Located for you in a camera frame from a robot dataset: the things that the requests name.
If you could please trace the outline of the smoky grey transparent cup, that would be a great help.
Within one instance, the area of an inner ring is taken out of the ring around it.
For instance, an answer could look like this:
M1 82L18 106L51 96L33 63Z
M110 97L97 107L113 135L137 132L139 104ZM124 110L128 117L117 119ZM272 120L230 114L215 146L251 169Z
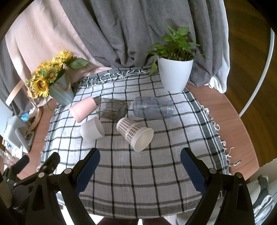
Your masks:
M128 111L127 104L122 100L103 98L97 106L96 113L100 118L119 121Z

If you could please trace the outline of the white plastic cup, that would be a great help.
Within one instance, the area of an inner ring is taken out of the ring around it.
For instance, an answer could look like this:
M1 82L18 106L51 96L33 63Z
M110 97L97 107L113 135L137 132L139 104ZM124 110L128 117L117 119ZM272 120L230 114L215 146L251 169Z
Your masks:
M99 118L94 117L81 125L80 134L85 140L92 141L104 137L105 131Z

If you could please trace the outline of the pink plastic cup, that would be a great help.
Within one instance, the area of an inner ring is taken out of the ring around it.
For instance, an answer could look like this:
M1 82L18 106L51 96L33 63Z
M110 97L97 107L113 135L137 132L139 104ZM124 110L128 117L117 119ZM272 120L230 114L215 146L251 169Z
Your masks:
M92 97L87 97L69 108L69 112L77 123L84 120L97 108L97 104Z

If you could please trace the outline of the brown checked paper cup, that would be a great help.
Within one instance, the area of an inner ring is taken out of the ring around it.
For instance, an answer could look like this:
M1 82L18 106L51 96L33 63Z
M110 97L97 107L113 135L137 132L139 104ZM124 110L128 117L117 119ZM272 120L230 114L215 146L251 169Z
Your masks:
M143 151L152 141L154 131L129 118L121 118L117 123L117 131L136 152Z

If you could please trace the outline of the clear bluish plastic cup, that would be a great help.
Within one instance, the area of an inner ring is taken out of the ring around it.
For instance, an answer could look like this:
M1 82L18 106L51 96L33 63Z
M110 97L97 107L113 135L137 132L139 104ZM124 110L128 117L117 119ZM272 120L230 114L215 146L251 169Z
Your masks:
M136 97L133 114L148 119L166 119L173 116L173 101L161 97Z

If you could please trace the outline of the white box device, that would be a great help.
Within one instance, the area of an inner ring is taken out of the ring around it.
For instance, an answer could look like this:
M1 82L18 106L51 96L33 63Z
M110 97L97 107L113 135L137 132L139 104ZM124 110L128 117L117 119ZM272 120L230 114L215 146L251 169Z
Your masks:
M29 153L34 139L34 132L17 115L11 117L4 131L4 140L17 149Z

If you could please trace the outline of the round wooden tray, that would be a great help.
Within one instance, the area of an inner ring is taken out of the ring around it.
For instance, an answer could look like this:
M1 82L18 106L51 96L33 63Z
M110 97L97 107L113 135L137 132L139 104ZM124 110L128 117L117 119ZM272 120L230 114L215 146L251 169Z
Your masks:
M42 111L34 107L33 109L30 110L28 116L27 116L27 126L28 126L28 131L33 131L38 123L40 122L42 116Z

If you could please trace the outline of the light blue ribbed vase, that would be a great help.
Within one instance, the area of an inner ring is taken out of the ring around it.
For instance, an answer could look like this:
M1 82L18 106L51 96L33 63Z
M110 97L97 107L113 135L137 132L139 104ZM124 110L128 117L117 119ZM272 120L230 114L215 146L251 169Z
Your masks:
M62 106L67 106L74 100L71 80L66 73L49 86L49 95Z

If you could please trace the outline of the grey plaid tablecloth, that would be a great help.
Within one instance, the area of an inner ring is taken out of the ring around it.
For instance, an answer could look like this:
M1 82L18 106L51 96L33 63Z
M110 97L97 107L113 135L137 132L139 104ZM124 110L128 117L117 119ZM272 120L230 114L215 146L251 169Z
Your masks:
M71 106L91 97L96 103L120 100L119 119L94 111L77 122L58 105L50 122L41 162L58 153L62 173L92 148L100 162L79 197L89 213L113 218L155 218L192 210L201 199L184 166L183 148L209 168L230 175L225 144L209 110L184 88L168 92L158 74L145 68L112 69L74 84Z

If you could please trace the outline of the yellow sunflower bouquet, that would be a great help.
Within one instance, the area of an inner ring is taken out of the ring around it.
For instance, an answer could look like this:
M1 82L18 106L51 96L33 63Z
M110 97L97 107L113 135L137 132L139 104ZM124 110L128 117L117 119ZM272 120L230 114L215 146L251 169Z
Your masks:
M31 100L44 98L48 101L49 86L57 81L64 73L68 75L67 68L81 69L89 62L83 58L77 58L72 52L61 50L50 61L45 60L40 63L35 71L30 74L30 78L25 80L27 95Z

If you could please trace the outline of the white plant pot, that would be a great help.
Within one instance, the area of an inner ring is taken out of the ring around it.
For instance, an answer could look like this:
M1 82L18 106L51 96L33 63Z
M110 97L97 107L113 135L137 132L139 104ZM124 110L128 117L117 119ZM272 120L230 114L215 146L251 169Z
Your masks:
M159 58L158 68L163 88L172 93L182 92L189 80L192 67L193 60L177 61Z

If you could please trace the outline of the pink curtain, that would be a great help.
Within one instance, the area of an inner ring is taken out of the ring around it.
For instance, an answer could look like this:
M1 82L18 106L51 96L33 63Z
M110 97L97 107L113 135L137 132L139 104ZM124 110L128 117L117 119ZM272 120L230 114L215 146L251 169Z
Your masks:
M72 83L109 70L91 56L59 1L31 3L13 22L4 40L17 77L23 81L40 62L51 60L61 50L89 61L84 68L67 69Z

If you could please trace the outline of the grey curtain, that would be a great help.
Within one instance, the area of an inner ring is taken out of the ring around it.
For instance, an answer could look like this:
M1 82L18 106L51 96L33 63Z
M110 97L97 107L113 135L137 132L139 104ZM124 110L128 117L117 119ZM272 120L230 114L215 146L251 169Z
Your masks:
M226 92L230 70L228 22L223 1L59 1L92 57L105 67L150 65L150 46L172 28L188 27L200 44L190 83ZM1 40L1 100L21 81Z

